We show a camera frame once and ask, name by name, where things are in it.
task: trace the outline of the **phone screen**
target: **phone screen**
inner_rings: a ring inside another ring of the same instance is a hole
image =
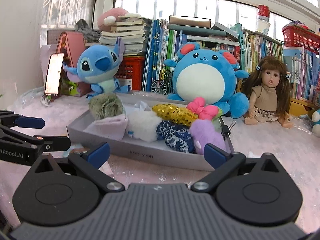
[[[45,82],[45,94],[57,95],[59,93],[63,53],[52,54],[50,57],[47,80]]]

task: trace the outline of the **gray box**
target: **gray box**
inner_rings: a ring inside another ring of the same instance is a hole
[[[171,103],[176,106],[186,106],[187,102],[167,100],[167,99],[156,99],[152,97],[145,97],[139,95],[126,95],[118,94],[122,100],[124,106],[134,105],[138,101],[144,101],[148,106],[152,107],[156,104]],[[213,168],[206,162],[203,155],[183,153],[171,150],[166,146],[164,141],[156,141],[148,143],[135,138],[130,138],[126,134],[121,141],[112,140],[103,136],[93,135],[84,132],[85,128],[88,127],[94,121],[90,111],[83,113],[80,117],[75,119],[71,124],[67,126],[69,138],[72,142],[81,143],[84,147],[93,147],[101,142],[107,142],[110,145],[111,154],[126,157],[138,161],[171,166],[183,169],[192,169],[200,171],[213,171]],[[224,126],[223,120],[219,118],[215,122],[216,130],[222,131]],[[227,152],[233,152],[233,146],[231,144],[229,134],[224,134]]]

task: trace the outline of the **miniature bicycle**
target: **miniature bicycle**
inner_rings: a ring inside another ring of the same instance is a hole
[[[168,94],[171,91],[172,85],[170,82],[170,78],[172,78],[172,72],[170,70],[164,71],[164,79],[163,80],[155,80],[151,84],[151,92],[158,94]]]

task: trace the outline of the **doll's hand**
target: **doll's hand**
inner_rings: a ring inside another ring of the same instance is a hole
[[[255,117],[255,110],[256,110],[257,108],[255,108],[255,107],[252,107],[252,108],[249,108],[249,110],[248,110],[248,112],[249,112],[249,116],[251,117],[251,118],[253,118],[253,117]]]

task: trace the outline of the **navy patterned fabric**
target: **navy patterned fabric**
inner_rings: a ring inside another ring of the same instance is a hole
[[[162,121],[157,127],[158,140],[178,152],[194,153],[195,147],[188,127],[170,121]]]

